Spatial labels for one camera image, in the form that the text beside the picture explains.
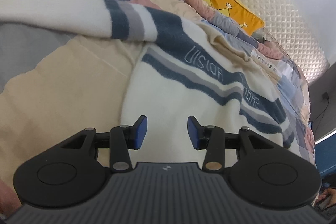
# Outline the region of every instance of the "blue object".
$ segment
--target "blue object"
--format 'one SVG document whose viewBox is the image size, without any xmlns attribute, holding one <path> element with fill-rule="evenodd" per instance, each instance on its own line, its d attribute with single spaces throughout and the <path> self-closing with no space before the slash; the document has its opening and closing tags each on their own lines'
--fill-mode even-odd
<svg viewBox="0 0 336 224">
<path fill-rule="evenodd" d="M 193 144 L 193 147 L 195 149 L 198 149 L 199 138 L 198 138 L 197 128 L 194 125 L 194 123 L 193 123 L 193 121 L 190 117 L 188 118 L 187 128 L 188 128 L 189 138 L 191 140 L 191 143 Z"/>
<path fill-rule="evenodd" d="M 147 125 L 148 125 L 148 121 L 147 121 L 147 117 L 145 117 L 136 131 L 135 149 L 139 149 L 141 147 L 143 139 L 145 138 L 145 135 L 147 132 Z"/>
<path fill-rule="evenodd" d="M 322 177 L 336 172 L 336 134 L 315 145 L 315 162 Z"/>
</svg>

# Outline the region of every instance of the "quilted mattress pad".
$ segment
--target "quilted mattress pad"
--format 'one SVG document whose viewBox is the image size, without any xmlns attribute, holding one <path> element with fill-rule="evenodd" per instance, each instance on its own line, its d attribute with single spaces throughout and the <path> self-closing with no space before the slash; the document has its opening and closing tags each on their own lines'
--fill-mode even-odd
<svg viewBox="0 0 336 224">
<path fill-rule="evenodd" d="M 289 57 L 302 69 L 308 84 L 329 67 L 312 31 L 290 0 L 240 0 L 265 22 L 268 38 L 276 39 Z"/>
</svg>

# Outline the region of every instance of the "bedspread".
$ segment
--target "bedspread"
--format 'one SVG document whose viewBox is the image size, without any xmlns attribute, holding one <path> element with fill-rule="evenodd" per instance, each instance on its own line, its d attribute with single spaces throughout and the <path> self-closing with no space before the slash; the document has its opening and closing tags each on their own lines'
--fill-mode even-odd
<svg viewBox="0 0 336 224">
<path fill-rule="evenodd" d="M 139 114 L 148 116 L 148 136 L 133 161 L 199 161 L 185 141 L 186 117 L 196 115 L 227 132 L 250 126 L 313 163 L 300 70 L 285 56 L 265 57 L 274 51 L 253 45 L 229 18 L 211 21 L 203 5 L 0 0 L 2 178 L 10 182 L 23 161 L 83 128 L 106 132 Z"/>
</svg>

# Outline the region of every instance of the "person's skin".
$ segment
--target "person's skin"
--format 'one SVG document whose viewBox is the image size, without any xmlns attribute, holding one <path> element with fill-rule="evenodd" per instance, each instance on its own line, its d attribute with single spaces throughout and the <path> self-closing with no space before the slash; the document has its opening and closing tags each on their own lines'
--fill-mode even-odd
<svg viewBox="0 0 336 224">
<path fill-rule="evenodd" d="M 17 194 L 0 179 L 0 213 L 9 217 L 20 206 L 21 202 Z"/>
<path fill-rule="evenodd" d="M 327 195 L 331 195 L 331 199 L 327 205 L 327 207 L 330 207 L 336 203 L 336 189 L 328 188 L 324 190 L 324 192 L 319 196 L 319 198 L 316 200 L 316 202 L 319 202 L 327 197 Z"/>
</svg>

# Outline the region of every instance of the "metal pin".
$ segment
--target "metal pin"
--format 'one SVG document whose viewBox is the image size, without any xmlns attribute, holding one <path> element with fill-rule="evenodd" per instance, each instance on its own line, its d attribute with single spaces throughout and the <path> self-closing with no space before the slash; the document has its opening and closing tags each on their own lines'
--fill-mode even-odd
<svg viewBox="0 0 336 224">
<path fill-rule="evenodd" d="M 117 161 L 112 165 L 114 170 L 118 170 L 118 171 L 124 171 L 127 170 L 129 168 L 129 164 L 127 162 L 124 161 Z"/>
<path fill-rule="evenodd" d="M 211 171 L 217 171 L 222 168 L 222 165 L 216 161 L 210 161 L 205 165 L 205 168 Z"/>
</svg>

